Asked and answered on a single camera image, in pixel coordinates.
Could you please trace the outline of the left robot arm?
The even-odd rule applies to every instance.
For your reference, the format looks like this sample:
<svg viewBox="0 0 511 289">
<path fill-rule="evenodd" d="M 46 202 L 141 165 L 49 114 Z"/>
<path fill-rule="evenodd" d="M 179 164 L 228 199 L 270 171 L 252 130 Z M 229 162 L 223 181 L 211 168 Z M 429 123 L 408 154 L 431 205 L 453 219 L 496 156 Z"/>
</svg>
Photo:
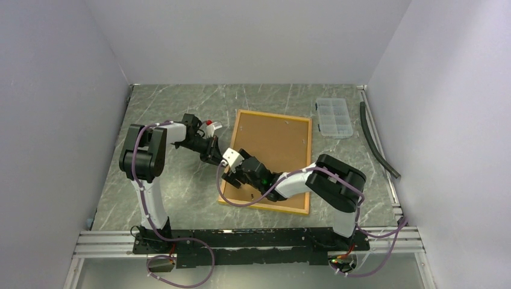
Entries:
<svg viewBox="0 0 511 289">
<path fill-rule="evenodd" d="M 128 128 L 119 156 L 119 168 L 137 193 L 142 213 L 140 235 L 147 237 L 152 233 L 148 243 L 156 252 L 168 251 L 173 242 L 159 180 L 168 147 L 191 150 L 198 153 L 202 162 L 217 166 L 222 155 L 215 132 L 221 128 L 221 122 L 202 121 L 189 113 L 180 121 L 132 124 Z"/>
</svg>

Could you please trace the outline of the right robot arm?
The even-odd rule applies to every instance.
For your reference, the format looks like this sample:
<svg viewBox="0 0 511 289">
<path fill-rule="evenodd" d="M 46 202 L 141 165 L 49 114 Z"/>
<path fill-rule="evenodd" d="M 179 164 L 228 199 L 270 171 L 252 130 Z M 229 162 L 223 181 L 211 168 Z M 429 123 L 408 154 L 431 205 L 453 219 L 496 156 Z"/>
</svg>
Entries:
<svg viewBox="0 0 511 289">
<path fill-rule="evenodd" d="M 267 199 L 281 202 L 312 192 L 336 210 L 331 241 L 340 250 L 354 243 L 359 206 L 363 202 L 366 176 L 347 163 L 321 154 L 314 163 L 292 172 L 272 172 L 256 157 L 243 151 L 228 149 L 219 168 L 227 167 L 217 176 L 236 188 L 249 185 L 261 193 L 254 204 Z"/>
</svg>

